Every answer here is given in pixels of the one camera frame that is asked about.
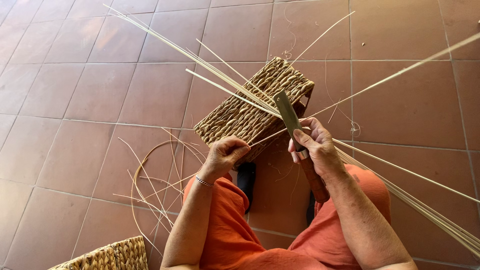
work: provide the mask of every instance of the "tile floor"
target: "tile floor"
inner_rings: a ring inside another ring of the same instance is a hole
[[[0,1],[0,269],[47,269],[140,234],[131,200],[118,196],[130,196],[127,169],[138,161],[119,138],[140,158],[173,138],[167,131],[188,142],[166,143],[145,165],[151,177],[172,184],[194,173],[204,159],[198,152],[208,150],[192,127],[228,95],[184,70],[218,80],[107,16],[102,3],[217,61],[195,41],[202,40],[246,77],[274,56],[296,58],[356,11],[294,64],[316,83],[308,115],[480,31],[477,0]],[[479,71],[477,41],[345,102],[330,123],[333,110],[318,118],[337,139],[478,197]],[[361,132],[352,136],[342,113]],[[309,188],[287,141],[281,137],[255,161],[246,218],[266,248],[288,247],[306,227]],[[345,151],[480,237],[475,203]],[[143,178],[138,185],[145,194],[166,187]],[[178,197],[169,188],[147,200],[156,207],[162,201],[174,222]],[[146,205],[133,204],[139,226],[162,252],[169,223],[157,224]],[[421,270],[479,269],[478,259],[396,198],[392,216]],[[147,252],[158,269],[161,256],[149,243]]]

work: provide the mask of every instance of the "woman's left hand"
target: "woman's left hand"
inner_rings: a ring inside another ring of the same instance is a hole
[[[207,160],[198,172],[198,177],[213,184],[215,180],[230,171],[233,165],[248,151],[250,151],[250,146],[234,135],[212,143]]]

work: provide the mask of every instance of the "hand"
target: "hand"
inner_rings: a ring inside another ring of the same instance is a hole
[[[303,131],[301,131],[300,129],[296,129],[293,135],[299,144],[308,149],[315,172],[327,181],[329,178],[345,175],[347,171],[336,152],[332,135],[322,126],[320,121],[314,117],[310,117],[302,120],[300,124],[309,127],[310,130],[303,129]],[[288,151],[292,153],[293,162],[299,163],[300,158],[297,155],[291,139],[288,145]]]
[[[198,172],[198,177],[213,184],[215,180],[230,171],[233,165],[248,151],[250,151],[250,146],[234,135],[212,143],[207,160]]]

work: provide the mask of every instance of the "person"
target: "person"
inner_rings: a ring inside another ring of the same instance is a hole
[[[340,160],[316,118],[295,130],[331,198],[315,204],[310,226],[288,249],[265,250],[243,219],[250,203],[228,175],[249,145],[230,136],[210,146],[204,166],[185,189],[183,209],[165,246],[161,269],[417,270],[390,226],[390,197],[371,171]],[[299,162],[290,141],[289,152]]]

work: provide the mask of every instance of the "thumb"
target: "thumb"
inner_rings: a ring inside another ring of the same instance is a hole
[[[297,142],[299,144],[305,146],[306,148],[311,148],[311,147],[313,147],[314,145],[317,144],[317,142],[315,142],[312,139],[312,137],[308,136],[307,134],[305,134],[300,129],[294,130],[293,131],[293,136],[295,137],[295,139],[297,140]]]
[[[242,146],[232,151],[229,157],[234,161],[237,162],[241,157],[243,157],[249,151],[249,147]]]

